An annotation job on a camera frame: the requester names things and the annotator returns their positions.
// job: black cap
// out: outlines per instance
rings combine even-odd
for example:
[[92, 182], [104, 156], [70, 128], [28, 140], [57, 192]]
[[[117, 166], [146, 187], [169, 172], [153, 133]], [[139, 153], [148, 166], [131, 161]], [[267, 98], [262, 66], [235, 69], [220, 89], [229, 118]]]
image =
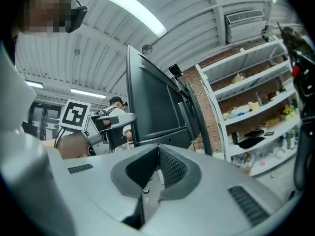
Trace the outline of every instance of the black cap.
[[118, 101], [120, 101], [121, 103], [123, 102], [123, 100], [120, 97], [115, 96], [109, 100], [109, 103], [112, 105], [113, 103], [118, 102]]

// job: shelving unit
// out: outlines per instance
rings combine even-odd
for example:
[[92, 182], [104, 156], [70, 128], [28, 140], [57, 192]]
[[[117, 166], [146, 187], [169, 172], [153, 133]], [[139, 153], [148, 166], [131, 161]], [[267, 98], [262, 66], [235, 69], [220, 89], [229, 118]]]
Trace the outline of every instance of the shelving unit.
[[295, 94], [295, 89], [292, 89], [292, 90], [290, 90], [288, 92], [282, 92], [279, 95], [277, 95], [276, 97], [274, 97], [272, 101], [270, 101], [269, 103], [261, 106], [256, 111], [247, 112], [247, 113], [245, 113], [242, 116], [237, 116], [237, 117], [225, 120], [224, 121], [224, 125], [228, 126], [228, 125], [231, 125], [233, 123], [240, 122], [240, 121], [243, 121], [243, 120], [248, 119], [250, 117], [253, 117], [255, 115], [258, 115], [258, 114], [260, 114], [260, 113], [262, 113], [262, 112], [272, 108], [273, 106], [276, 106], [277, 104], [279, 104], [283, 100], [289, 98], [293, 94]]
[[[231, 157], [242, 154], [245, 152], [253, 152], [257, 148], [262, 148], [268, 143], [271, 143], [279, 136], [285, 134], [287, 131], [292, 129], [300, 122], [300, 118], [298, 116], [293, 117], [291, 120], [282, 121], [279, 124], [268, 128], [268, 132], [274, 132], [273, 136], [264, 137], [265, 139], [258, 143], [257, 145], [253, 146], [249, 149], [238, 150], [237, 152], [231, 151], [230, 144], [228, 141], [227, 136], [227, 126], [241, 122], [253, 116], [256, 116], [264, 111], [268, 111], [272, 107], [276, 106], [277, 104], [281, 103], [282, 101], [288, 99], [292, 95], [294, 95], [295, 89], [291, 89], [289, 91], [285, 91], [280, 93], [276, 97], [274, 97], [269, 103], [261, 106], [258, 110], [247, 112], [244, 115], [237, 116], [231, 119], [224, 120], [220, 107], [219, 102], [235, 95], [244, 93], [248, 90], [251, 90], [259, 85], [267, 83], [271, 79], [285, 73], [286, 71], [290, 70], [290, 63], [289, 61], [284, 61], [280, 64], [274, 65], [265, 71], [257, 73], [253, 76], [250, 76], [240, 82], [228, 85], [222, 89], [217, 91], [213, 91], [211, 88], [211, 84], [218, 82], [222, 79], [245, 71], [251, 67], [257, 66], [262, 64], [266, 61], [272, 62], [273, 58], [286, 54], [286, 49], [283, 43], [273, 37], [275, 41], [268, 42], [254, 48], [250, 48], [248, 50], [241, 50], [239, 53], [229, 56], [225, 59], [222, 59], [216, 63], [213, 63], [205, 68], [200, 68], [199, 65], [196, 65], [197, 70], [201, 76], [201, 82], [205, 88], [206, 94], [209, 98], [211, 107], [214, 111], [216, 121], [218, 123], [218, 129], [220, 134], [220, 139], [222, 143], [223, 153], [220, 155], [221, 159], [225, 159], [228, 162], [231, 162]], [[273, 168], [274, 166], [280, 164], [281, 162], [285, 161], [289, 157], [291, 157], [295, 153], [295, 150], [289, 151], [285, 154], [285, 157], [282, 159], [277, 159], [276, 157], [264, 158], [266, 160], [265, 166], [262, 167], [259, 164], [256, 165], [252, 169], [251, 176], [260, 174], [268, 169]]]
[[284, 153], [283, 158], [279, 159], [276, 158], [274, 155], [269, 155], [267, 157], [263, 157], [258, 159], [255, 162], [255, 165], [252, 167], [250, 176], [255, 176], [258, 174], [261, 174], [265, 171], [268, 171], [276, 166], [278, 166], [279, 164], [283, 163], [284, 161], [288, 160], [290, 157], [292, 157], [297, 150], [297, 146], [294, 149], [287, 149]]
[[222, 59], [203, 68], [202, 72], [207, 75], [208, 82], [211, 84], [283, 54], [285, 49], [281, 43], [273, 41]]
[[275, 65], [261, 73], [255, 74], [247, 79], [244, 79], [240, 82], [231, 84], [227, 87], [224, 87], [220, 90], [215, 91], [215, 96], [217, 101], [222, 101], [227, 98], [236, 96], [240, 93], [246, 92], [254, 87], [257, 87], [277, 76], [283, 74], [289, 70], [289, 61], [282, 62], [278, 65]]
[[292, 117], [290, 120], [281, 121], [277, 125], [267, 128], [266, 132], [274, 132], [274, 134], [272, 136], [264, 136], [265, 139], [262, 140], [260, 143], [256, 144], [255, 146], [253, 146], [251, 148], [244, 149], [241, 152], [240, 151], [234, 152], [231, 150], [230, 156], [235, 156], [235, 155], [242, 154], [245, 152], [251, 152], [257, 148], [261, 148], [261, 147], [267, 145], [268, 143], [273, 142], [278, 137], [284, 135], [287, 131], [291, 130], [297, 124], [299, 124], [300, 121], [301, 121], [301, 119], [298, 115]]

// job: fluorescent light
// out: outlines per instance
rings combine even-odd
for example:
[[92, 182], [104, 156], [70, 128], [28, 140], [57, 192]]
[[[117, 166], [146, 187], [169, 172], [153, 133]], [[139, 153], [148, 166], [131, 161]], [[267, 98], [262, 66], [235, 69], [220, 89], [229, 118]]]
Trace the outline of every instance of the fluorescent light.
[[92, 93], [92, 92], [81, 91], [81, 90], [77, 90], [77, 89], [73, 89], [73, 88], [71, 88], [71, 92], [73, 92], [73, 93], [79, 93], [79, 94], [84, 94], [84, 95], [88, 95], [88, 96], [93, 96], [93, 97], [98, 97], [98, 98], [102, 98], [102, 99], [105, 99], [105, 98], [106, 98], [105, 95], [101, 95], [101, 94], [97, 94], [97, 93]]
[[137, 0], [110, 0], [143, 22], [157, 37], [167, 33], [164, 25]]
[[39, 89], [43, 89], [43, 83], [38, 83], [38, 82], [33, 82], [33, 81], [25, 81], [26, 84], [28, 84], [29, 86], [33, 87], [33, 88], [39, 88]]

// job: corrugated metal ceiling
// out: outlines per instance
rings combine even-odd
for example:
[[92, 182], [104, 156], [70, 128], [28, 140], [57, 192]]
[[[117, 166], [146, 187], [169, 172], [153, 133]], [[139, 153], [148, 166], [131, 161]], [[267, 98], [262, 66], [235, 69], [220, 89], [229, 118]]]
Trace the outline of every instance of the corrugated metal ceiling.
[[[173, 63], [185, 70], [225, 43], [221, 17], [240, 10], [267, 11], [270, 5], [270, 0], [138, 0], [168, 29], [158, 39], [138, 19], [112, 2], [79, 1], [89, 7], [89, 12], [77, 31], [52, 38], [19, 36], [17, 69], [26, 79], [44, 84], [44, 89], [37, 89], [41, 99], [56, 95], [61, 101], [75, 98], [96, 106], [108, 105], [116, 94], [126, 99], [127, 44], [139, 51], [143, 45], [152, 44], [153, 52], [147, 57], [164, 72]], [[287, 6], [276, 4], [272, 8], [270, 22], [279, 20], [281, 11], [285, 12], [281, 22], [291, 22], [292, 12]], [[81, 98], [71, 94], [70, 87], [108, 97], [100, 102]]]

